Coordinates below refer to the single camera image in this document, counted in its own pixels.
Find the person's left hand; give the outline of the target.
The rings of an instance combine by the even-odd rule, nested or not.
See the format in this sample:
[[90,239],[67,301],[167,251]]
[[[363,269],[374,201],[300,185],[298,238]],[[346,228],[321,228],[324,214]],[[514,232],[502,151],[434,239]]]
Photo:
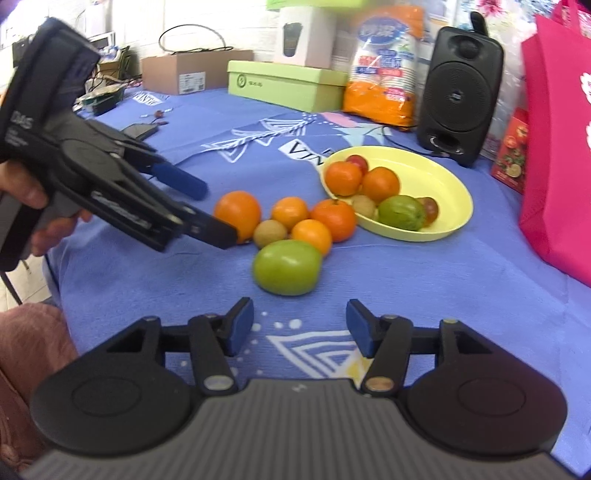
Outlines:
[[[1,191],[7,192],[16,200],[33,209],[43,209],[48,205],[48,197],[41,183],[15,160],[1,164]],[[40,257],[57,246],[61,240],[70,236],[76,228],[78,220],[88,223],[92,214],[79,210],[72,217],[60,217],[52,220],[46,228],[34,233],[31,237],[31,253]]]

